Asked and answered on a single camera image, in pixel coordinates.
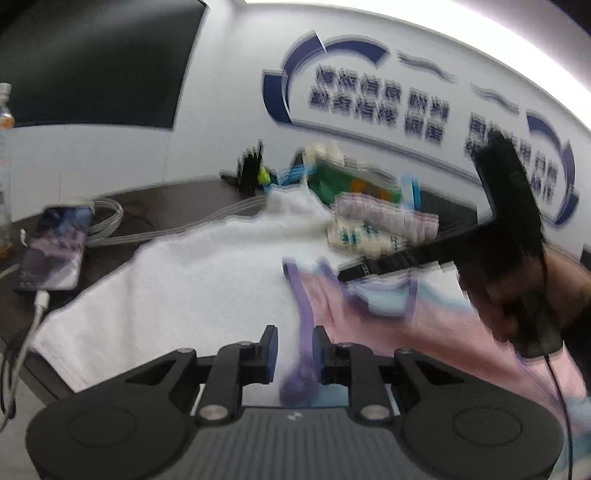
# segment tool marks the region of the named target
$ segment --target black cable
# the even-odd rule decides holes
[[[540,252],[540,263],[542,265],[542,285],[543,291],[545,293],[546,286],[548,284],[548,265],[546,264],[546,255],[544,254],[543,250]],[[573,429],[570,424],[569,410],[566,406],[564,395],[562,394],[562,389],[560,388],[560,383],[558,383],[558,378],[556,377],[554,368],[552,368],[550,357],[548,355],[544,355],[544,361],[546,362],[546,366],[548,367],[548,371],[550,372],[550,376],[552,377],[552,381],[554,382],[554,387],[556,388],[556,393],[558,394],[558,400],[560,401],[560,405],[562,406],[562,411],[564,413],[564,421],[566,422],[567,442],[569,444],[569,473],[567,476],[567,480],[573,480]]]
[[[4,415],[7,415],[12,420],[17,414],[17,403],[13,402],[12,408],[7,413],[6,404],[4,401],[4,384],[5,378],[7,379],[8,390],[12,388],[12,373],[14,371],[14,362],[16,361],[18,351],[21,349],[21,345],[24,341],[24,336],[27,333],[27,329],[23,329],[12,337],[6,346],[4,351],[4,357],[2,358],[2,365],[0,367],[0,409]]]
[[[550,372],[552,380],[554,381],[556,393],[558,394],[558,399],[560,400],[560,405],[562,406],[564,418],[566,420],[566,435],[569,443],[569,475],[567,478],[568,480],[573,480],[573,430],[570,425],[569,411],[566,407],[566,402],[564,401],[562,390],[560,388],[560,384],[558,383],[558,378],[556,378],[556,373],[554,373],[554,369],[552,368],[552,364],[550,363],[550,358],[548,355],[544,355],[544,360],[546,361],[546,366],[548,367],[548,371]]]

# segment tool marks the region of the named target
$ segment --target water bottle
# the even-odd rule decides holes
[[[7,107],[11,85],[0,83],[0,259],[8,258],[12,250],[10,238],[10,157],[7,147],[14,117]]]

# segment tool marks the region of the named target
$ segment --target smartphone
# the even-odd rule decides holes
[[[16,290],[72,290],[94,212],[89,205],[49,206],[22,258]]]

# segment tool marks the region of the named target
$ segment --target black sleeve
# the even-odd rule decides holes
[[[591,392],[591,304],[587,305],[579,317],[562,333],[570,356],[579,367]]]

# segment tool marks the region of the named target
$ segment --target table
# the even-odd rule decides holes
[[[196,222],[240,200],[251,197],[252,193],[241,193],[219,179],[203,179],[184,183],[167,184],[120,193],[112,196],[125,211],[121,226],[115,235],[129,235],[150,230],[164,230]],[[476,223],[476,211],[459,202],[444,198],[441,194],[421,189],[421,211],[440,215],[440,231],[458,223]],[[260,207],[253,207],[241,215],[254,215]],[[32,232],[38,216],[15,222],[13,238],[19,238],[24,228]],[[139,244],[112,247],[89,248],[80,277],[80,287],[88,288],[129,261]],[[17,245],[17,254],[24,247]],[[9,264],[1,264],[4,270]],[[15,275],[0,279],[0,348],[19,331],[30,326],[33,320],[33,295],[17,294],[12,286]],[[76,293],[52,296],[49,310],[62,307],[72,301]],[[23,381],[44,403],[48,404],[72,395],[72,390],[39,355],[30,354],[22,373]]]

